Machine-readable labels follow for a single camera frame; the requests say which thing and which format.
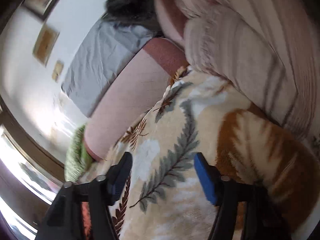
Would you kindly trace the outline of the orange black floral garment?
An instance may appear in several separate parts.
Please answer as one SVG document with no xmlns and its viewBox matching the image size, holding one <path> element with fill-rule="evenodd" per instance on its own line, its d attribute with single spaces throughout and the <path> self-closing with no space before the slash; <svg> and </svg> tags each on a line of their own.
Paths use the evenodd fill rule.
<svg viewBox="0 0 320 240">
<path fill-rule="evenodd" d="M 83 227 L 84 227 L 85 239 L 86 240 L 93 239 L 92 223 L 91 223 L 91 216 L 90 216 L 88 202 L 81 203 L 81 211 L 82 211 L 82 222 L 83 222 Z"/>
</svg>

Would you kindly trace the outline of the black furry garment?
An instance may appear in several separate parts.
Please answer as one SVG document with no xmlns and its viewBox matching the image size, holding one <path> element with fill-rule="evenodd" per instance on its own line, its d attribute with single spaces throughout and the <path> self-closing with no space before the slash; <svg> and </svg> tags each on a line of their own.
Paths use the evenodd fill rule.
<svg viewBox="0 0 320 240">
<path fill-rule="evenodd" d="M 161 31 L 154 0 L 107 0 L 103 20 L 122 25 L 141 25 L 156 33 Z"/>
</svg>

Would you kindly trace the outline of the grey blue pillow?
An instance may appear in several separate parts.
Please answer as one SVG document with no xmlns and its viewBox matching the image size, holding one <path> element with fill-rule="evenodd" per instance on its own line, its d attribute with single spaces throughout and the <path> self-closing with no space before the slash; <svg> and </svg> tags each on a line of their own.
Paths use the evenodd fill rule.
<svg viewBox="0 0 320 240">
<path fill-rule="evenodd" d="M 98 20 L 80 44 L 62 91 L 89 118 L 117 76 L 156 34 L 142 25 Z"/>
</svg>

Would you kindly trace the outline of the beige wall switch plate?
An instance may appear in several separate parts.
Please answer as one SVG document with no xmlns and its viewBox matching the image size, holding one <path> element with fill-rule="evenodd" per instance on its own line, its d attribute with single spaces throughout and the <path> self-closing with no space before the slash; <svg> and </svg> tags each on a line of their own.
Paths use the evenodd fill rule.
<svg viewBox="0 0 320 240">
<path fill-rule="evenodd" d="M 58 36 L 59 32 L 51 26 L 48 26 L 47 24 L 42 26 L 33 48 L 33 57 L 35 57 L 35 59 L 43 66 L 47 65 Z"/>
</svg>

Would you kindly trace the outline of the striped beige quilt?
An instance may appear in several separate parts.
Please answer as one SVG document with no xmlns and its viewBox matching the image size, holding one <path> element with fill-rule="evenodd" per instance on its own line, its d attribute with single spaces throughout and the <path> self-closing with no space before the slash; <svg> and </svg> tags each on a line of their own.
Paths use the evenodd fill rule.
<svg viewBox="0 0 320 240">
<path fill-rule="evenodd" d="M 155 0 L 200 72 L 230 80 L 296 138 L 319 137 L 319 26 L 302 0 Z"/>
</svg>

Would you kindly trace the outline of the pink bolster cushion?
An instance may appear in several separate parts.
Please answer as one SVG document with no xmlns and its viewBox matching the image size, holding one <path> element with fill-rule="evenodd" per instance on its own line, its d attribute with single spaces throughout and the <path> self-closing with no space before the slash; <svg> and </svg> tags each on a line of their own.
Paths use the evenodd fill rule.
<svg viewBox="0 0 320 240">
<path fill-rule="evenodd" d="M 120 72 L 88 120 L 84 146 L 89 155 L 105 159 L 133 122 L 161 100 L 178 68 L 187 65 L 176 44 L 152 38 Z"/>
</svg>

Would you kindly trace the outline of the green white patterned pillow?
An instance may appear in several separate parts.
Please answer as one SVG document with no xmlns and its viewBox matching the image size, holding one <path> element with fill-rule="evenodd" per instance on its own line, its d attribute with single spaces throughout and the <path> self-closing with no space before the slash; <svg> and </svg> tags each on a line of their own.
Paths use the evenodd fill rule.
<svg viewBox="0 0 320 240">
<path fill-rule="evenodd" d="M 73 136 L 66 153 L 65 181 L 76 183 L 83 176 L 93 163 L 93 158 L 86 150 L 84 132 L 86 125 L 78 127 Z"/>
</svg>

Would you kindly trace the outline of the beige leaf-pattern blanket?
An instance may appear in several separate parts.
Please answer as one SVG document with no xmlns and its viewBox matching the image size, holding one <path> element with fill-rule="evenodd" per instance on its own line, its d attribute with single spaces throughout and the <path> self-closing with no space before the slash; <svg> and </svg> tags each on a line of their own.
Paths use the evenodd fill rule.
<svg viewBox="0 0 320 240">
<path fill-rule="evenodd" d="M 133 156 L 131 176 L 111 208 L 120 239 L 207 239 L 217 208 L 194 169 L 201 152 L 229 178 L 261 183 L 286 218 L 293 239 L 319 222 L 319 161 L 287 130 L 228 81 L 190 68 L 179 71 L 151 109 L 124 124 L 104 107 L 85 127 L 85 143 L 100 158 L 91 181 Z"/>
</svg>

